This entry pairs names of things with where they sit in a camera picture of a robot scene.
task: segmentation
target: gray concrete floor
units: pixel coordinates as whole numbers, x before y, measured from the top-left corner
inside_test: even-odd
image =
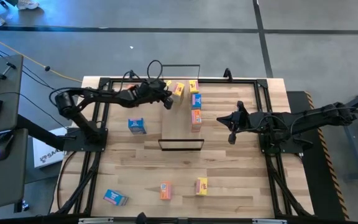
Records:
[[[0,6],[11,26],[241,28],[255,29],[252,0],[42,0],[41,9],[17,11]],[[356,0],[259,0],[266,29],[358,29]],[[358,93],[358,35],[266,35],[273,75],[287,90],[306,90],[315,106],[347,102]],[[266,77],[258,34],[91,33],[0,31],[0,41],[70,77],[122,75],[129,69],[144,74],[153,59],[163,63],[200,64],[200,76],[220,77],[229,67],[235,77]],[[13,54],[0,45],[0,49]],[[51,86],[79,86],[29,60],[25,64]],[[194,70],[167,70],[165,76],[196,75]],[[64,124],[48,102],[49,90],[23,76],[22,94]],[[46,129],[58,127],[30,103],[19,112]],[[351,220],[358,221],[358,180],[343,129],[323,128]],[[49,210],[55,180],[26,185],[31,216]],[[13,217],[12,207],[0,218]]]

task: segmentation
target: cardboard box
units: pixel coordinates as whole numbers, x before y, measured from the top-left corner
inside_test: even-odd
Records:
[[[208,179],[205,177],[198,177],[196,183],[196,195],[206,195],[208,188]]]
[[[164,181],[161,183],[160,188],[160,199],[161,200],[171,200],[172,186],[169,181]]]
[[[172,90],[171,98],[175,103],[181,103],[183,95],[185,94],[185,84],[177,83]]]
[[[201,110],[201,94],[195,93],[191,96],[191,109]]]
[[[198,80],[189,80],[190,93],[199,93]]]
[[[143,118],[128,119],[128,128],[132,134],[147,134]]]
[[[201,110],[191,111],[191,132],[199,132],[201,130]]]
[[[110,190],[110,189],[107,190],[107,192],[104,194],[103,199],[117,206],[123,206],[128,201],[128,197],[126,197],[125,195],[123,195],[117,190]]]

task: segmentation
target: wooden tabletop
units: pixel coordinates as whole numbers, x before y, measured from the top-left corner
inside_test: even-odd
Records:
[[[273,111],[290,111],[283,79],[267,81]],[[99,77],[84,77],[82,86],[97,88],[98,83]],[[100,161],[92,216],[136,217],[144,212],[148,217],[274,217],[266,162],[260,153],[257,135],[238,134],[236,144],[230,145],[227,127],[216,121],[217,117],[236,110],[238,100],[244,102],[248,112],[256,112],[254,87],[249,84],[200,83],[200,93],[201,135],[205,139],[201,151],[160,150],[157,141],[162,137],[162,113],[165,110],[162,103],[144,104],[133,109],[110,105],[109,137]],[[101,119],[103,104],[100,108]],[[93,104],[83,110],[89,120],[92,113]],[[133,136],[127,128],[128,118],[144,118],[147,135]],[[63,173],[59,191],[62,205],[78,185],[83,157],[83,152],[76,153]],[[313,213],[301,160],[292,154],[283,154],[282,157],[288,188],[305,210]],[[195,196],[197,177],[208,178],[207,196]],[[160,200],[162,181],[172,183],[171,201]],[[103,200],[107,189],[128,196],[127,204],[117,207]],[[278,195],[280,208],[284,211],[280,190]],[[56,198],[55,193],[51,212],[57,210]]]

